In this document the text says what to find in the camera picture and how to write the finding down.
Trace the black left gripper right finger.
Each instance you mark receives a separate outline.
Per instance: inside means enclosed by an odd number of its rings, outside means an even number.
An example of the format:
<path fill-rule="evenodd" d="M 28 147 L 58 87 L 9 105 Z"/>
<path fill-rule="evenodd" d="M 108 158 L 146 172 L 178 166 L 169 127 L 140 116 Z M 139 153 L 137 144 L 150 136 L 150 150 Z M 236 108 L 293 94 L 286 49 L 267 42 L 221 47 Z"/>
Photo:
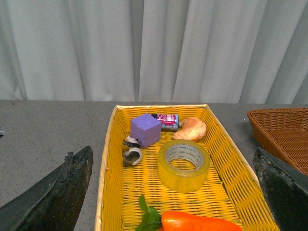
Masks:
<path fill-rule="evenodd" d="M 253 165 L 271 213 L 282 231 L 308 229 L 308 176 L 258 147 Z"/>

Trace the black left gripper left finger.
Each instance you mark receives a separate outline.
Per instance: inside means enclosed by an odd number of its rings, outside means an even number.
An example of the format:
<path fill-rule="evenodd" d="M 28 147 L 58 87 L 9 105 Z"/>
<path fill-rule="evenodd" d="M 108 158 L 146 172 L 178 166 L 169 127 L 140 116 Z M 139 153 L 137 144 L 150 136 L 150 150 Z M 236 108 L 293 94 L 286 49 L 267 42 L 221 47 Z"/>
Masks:
<path fill-rule="evenodd" d="M 90 146 L 74 154 L 47 176 L 0 208 L 2 231 L 72 231 L 92 174 Z"/>

